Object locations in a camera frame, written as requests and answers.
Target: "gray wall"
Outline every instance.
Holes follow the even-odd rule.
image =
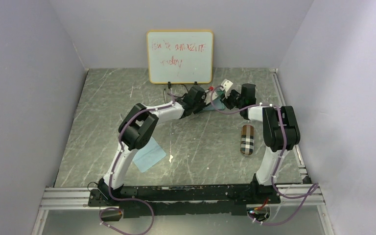
[[[51,0],[88,68],[148,66],[146,32],[208,28],[215,67],[278,68],[313,0]]]
[[[281,66],[337,235],[376,235],[376,0],[315,0]]]
[[[0,0],[0,234],[30,234],[85,70],[47,0]]]

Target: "gray marble surface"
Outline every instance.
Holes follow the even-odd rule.
[[[217,86],[227,78],[240,91],[241,84],[253,83],[258,102],[278,103],[269,75],[268,69],[216,68],[211,84]],[[163,104],[164,87],[149,82],[147,69],[90,70],[55,186],[85,187],[90,181],[98,181],[113,160],[122,119],[136,103]],[[182,85],[173,86],[175,94],[182,95],[185,91]],[[239,150],[241,128],[245,124],[255,127],[255,150],[247,157]],[[207,111],[191,115],[158,125],[153,137],[166,152],[165,158],[145,173],[132,163],[126,185],[249,183],[265,151],[262,124],[244,120],[239,114]],[[283,162],[278,183],[301,182],[292,151]]]

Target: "light blue napkin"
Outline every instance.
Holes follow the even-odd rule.
[[[144,173],[165,156],[165,151],[159,146],[155,139],[151,137],[145,147],[141,148],[136,153],[135,157],[133,158],[133,162],[138,169]]]
[[[216,100],[213,100],[212,101],[213,104],[217,107],[218,110],[224,110],[225,106],[224,104],[221,102],[221,99],[218,98]],[[203,110],[201,111],[212,111],[214,110],[214,107],[210,104],[209,106],[205,107]]]

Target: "plaid pattern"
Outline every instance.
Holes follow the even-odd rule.
[[[243,131],[241,135],[240,152],[245,155],[252,154],[253,148],[254,148],[253,145],[254,145],[254,128],[250,125],[245,125],[243,126]]]

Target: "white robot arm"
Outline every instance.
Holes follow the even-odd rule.
[[[275,168],[277,169],[280,167],[289,150],[291,150],[291,148],[300,140],[300,133],[295,120],[293,108],[290,106],[281,107],[282,117],[279,117],[276,110],[271,107],[271,105],[255,105],[255,85],[243,84],[241,93],[233,89],[233,83],[229,80],[224,80],[219,87],[224,91],[220,98],[227,108],[242,109],[254,105],[241,111],[240,115],[245,119],[263,122],[263,137],[266,144],[266,151],[262,165],[256,172],[256,178],[259,185],[271,185],[271,178],[276,178],[278,174],[278,170],[275,171]],[[127,169],[137,151],[147,144],[157,124],[184,118],[192,113],[196,114],[204,107],[208,106],[211,103],[211,100],[217,98],[218,95],[216,92],[206,92],[201,87],[194,85],[187,94],[182,98],[177,99],[175,102],[173,101],[158,106],[136,104],[120,125],[119,132],[124,131],[124,133],[122,133],[123,138],[118,145],[115,155],[119,155],[119,159],[117,162],[115,160],[113,161],[109,167],[109,171],[102,179],[100,179],[98,183],[100,192],[108,200],[111,199],[107,193],[109,189],[114,192],[114,197],[120,196],[120,188],[123,186]],[[145,109],[151,111],[144,112],[140,117],[138,116],[138,118],[131,121],[128,127],[123,130],[123,127],[131,120],[131,118]],[[283,119],[283,122],[285,123],[284,129],[288,131],[288,134],[286,140],[286,151],[283,152],[283,157],[278,163],[279,155],[283,146],[283,137],[278,125],[279,118]],[[136,123],[136,120],[143,123],[139,125]]]

